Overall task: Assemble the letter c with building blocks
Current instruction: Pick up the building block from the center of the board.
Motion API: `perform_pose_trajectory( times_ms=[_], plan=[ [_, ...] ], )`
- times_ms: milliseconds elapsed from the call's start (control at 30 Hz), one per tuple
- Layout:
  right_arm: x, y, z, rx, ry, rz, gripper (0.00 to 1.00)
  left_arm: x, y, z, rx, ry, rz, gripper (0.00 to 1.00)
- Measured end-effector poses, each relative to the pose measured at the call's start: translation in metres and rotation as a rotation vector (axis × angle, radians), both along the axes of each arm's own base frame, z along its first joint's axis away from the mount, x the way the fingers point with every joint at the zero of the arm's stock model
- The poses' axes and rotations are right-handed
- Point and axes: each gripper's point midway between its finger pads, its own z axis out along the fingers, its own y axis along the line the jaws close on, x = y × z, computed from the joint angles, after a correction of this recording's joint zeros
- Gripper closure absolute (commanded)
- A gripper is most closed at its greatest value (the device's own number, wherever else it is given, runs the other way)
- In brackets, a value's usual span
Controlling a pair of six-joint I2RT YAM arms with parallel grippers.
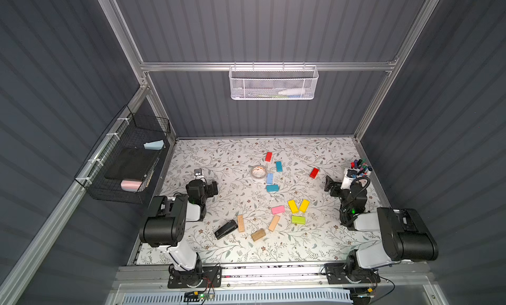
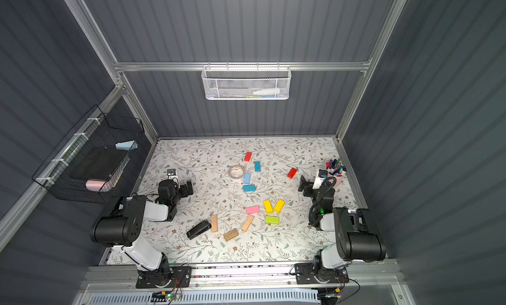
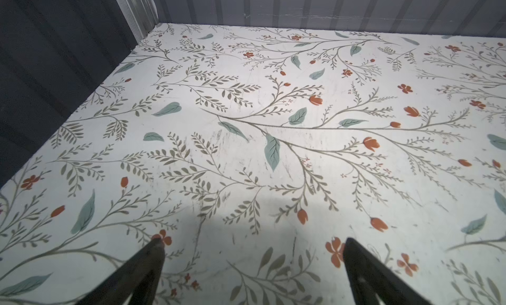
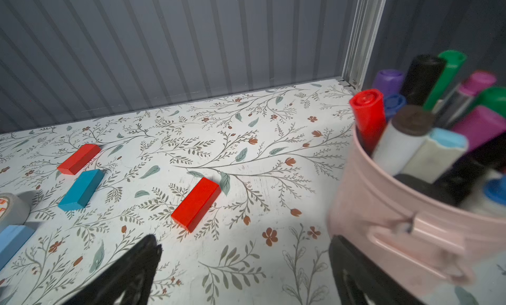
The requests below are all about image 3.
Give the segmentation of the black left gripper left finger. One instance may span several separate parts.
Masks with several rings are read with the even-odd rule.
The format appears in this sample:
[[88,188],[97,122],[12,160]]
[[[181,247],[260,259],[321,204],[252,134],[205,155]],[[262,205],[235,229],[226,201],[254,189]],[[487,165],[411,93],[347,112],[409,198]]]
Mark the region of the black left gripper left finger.
[[164,261],[163,242],[153,239],[78,303],[152,304]]

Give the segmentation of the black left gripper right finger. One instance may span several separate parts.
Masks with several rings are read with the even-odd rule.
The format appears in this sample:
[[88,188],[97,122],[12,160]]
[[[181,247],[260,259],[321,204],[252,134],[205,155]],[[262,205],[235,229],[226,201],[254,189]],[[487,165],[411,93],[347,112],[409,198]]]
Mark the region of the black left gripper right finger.
[[345,242],[343,260],[356,304],[430,304],[353,238]]

